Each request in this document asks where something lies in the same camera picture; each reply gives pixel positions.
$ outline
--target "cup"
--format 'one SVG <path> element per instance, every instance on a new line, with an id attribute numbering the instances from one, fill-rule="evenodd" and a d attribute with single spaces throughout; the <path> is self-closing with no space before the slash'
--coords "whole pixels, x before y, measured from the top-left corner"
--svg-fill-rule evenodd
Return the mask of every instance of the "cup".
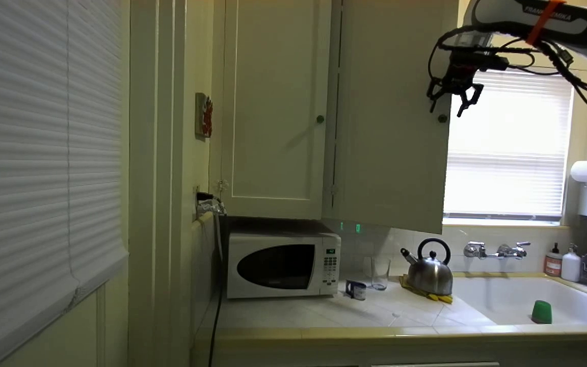
<path id="1" fill-rule="evenodd" d="M 537 299 L 532 310 L 532 322 L 537 324 L 553 324 L 553 306 L 550 301 Z"/>
<path id="2" fill-rule="evenodd" d="M 391 260 L 386 257 L 371 257 L 371 288 L 387 289 L 389 284 Z"/>
<path id="3" fill-rule="evenodd" d="M 346 296 L 350 296 L 352 299 L 365 299 L 368 297 L 368 284 L 363 282 L 346 282 Z"/>

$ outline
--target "kettle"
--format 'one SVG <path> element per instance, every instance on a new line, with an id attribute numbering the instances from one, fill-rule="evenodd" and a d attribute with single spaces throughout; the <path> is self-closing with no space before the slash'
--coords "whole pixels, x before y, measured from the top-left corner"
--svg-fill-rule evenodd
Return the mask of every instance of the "kettle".
<path id="1" fill-rule="evenodd" d="M 436 258 L 436 252 L 430 250 L 428 257 L 422 257 L 422 249 L 428 242 L 438 242 L 445 246 L 445 260 Z M 417 258 L 407 250 L 399 249 L 401 257 L 410 260 L 407 282 L 410 288 L 422 293 L 451 296 L 453 293 L 453 271 L 449 266 L 451 246 L 441 239 L 427 239 L 417 245 Z"/>

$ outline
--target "cabinet door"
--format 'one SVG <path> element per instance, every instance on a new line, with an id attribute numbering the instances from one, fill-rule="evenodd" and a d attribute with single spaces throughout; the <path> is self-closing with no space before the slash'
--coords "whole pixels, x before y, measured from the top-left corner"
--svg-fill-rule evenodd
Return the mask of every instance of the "cabinet door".
<path id="1" fill-rule="evenodd" d="M 457 0 L 342 2 L 331 218 L 441 230 L 451 114 L 430 114 L 428 55 L 454 24 Z"/>
<path id="2" fill-rule="evenodd" d="M 331 0 L 226 0 L 221 183 L 229 214 L 321 218 Z"/>

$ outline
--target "green cup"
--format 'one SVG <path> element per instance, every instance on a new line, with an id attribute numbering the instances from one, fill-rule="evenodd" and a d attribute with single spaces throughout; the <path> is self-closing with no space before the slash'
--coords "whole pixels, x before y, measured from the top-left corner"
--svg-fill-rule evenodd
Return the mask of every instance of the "green cup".
<path id="1" fill-rule="evenodd" d="M 553 324 L 553 306 L 550 301 L 537 299 L 532 310 L 532 322 L 537 324 Z"/>

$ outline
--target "soap dispenser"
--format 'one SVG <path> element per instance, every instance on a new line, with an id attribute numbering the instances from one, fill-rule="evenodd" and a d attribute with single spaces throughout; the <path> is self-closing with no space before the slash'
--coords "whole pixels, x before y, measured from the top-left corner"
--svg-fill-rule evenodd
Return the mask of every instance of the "soap dispenser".
<path id="1" fill-rule="evenodd" d="M 578 275 L 582 275 L 582 257 L 574 250 L 569 250 L 563 257 L 560 277 L 569 282 L 578 282 Z"/>
<path id="2" fill-rule="evenodd" d="M 554 242 L 553 250 L 544 255 L 543 271 L 550 277 L 560 277 L 563 255 L 559 250 L 559 242 Z"/>

